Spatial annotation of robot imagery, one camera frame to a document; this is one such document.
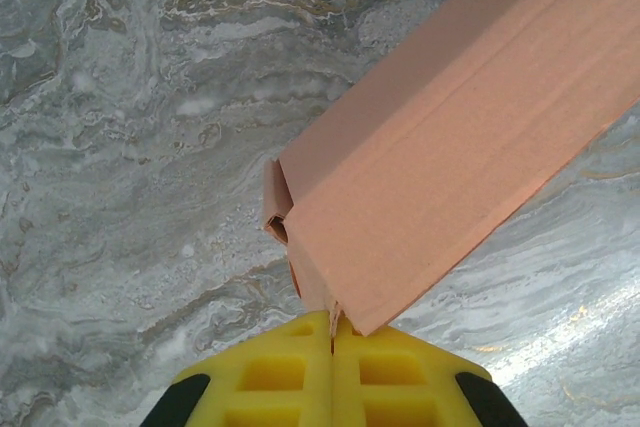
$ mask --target cardboard corner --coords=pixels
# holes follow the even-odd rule
[[[279,160],[269,160],[264,166],[264,229],[282,244],[289,241],[284,219],[293,207],[293,200]]]

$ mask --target gray marble floor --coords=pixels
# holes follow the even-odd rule
[[[0,0],[0,424],[136,425],[301,313],[262,164],[441,1]],[[640,425],[639,268],[636,106],[394,325]]]

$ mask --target black rubber edge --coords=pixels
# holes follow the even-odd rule
[[[456,381],[482,427],[528,427],[493,382],[471,372],[456,374]]]
[[[211,378],[195,374],[170,386],[140,427],[185,427]]]

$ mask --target marble surface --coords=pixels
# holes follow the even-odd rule
[[[442,0],[0,0],[0,425],[139,423],[302,312],[261,168]],[[640,108],[394,325],[640,425]]]

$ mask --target cardboard box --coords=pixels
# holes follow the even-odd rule
[[[448,0],[266,166],[266,228],[368,335],[639,95],[640,0]]]

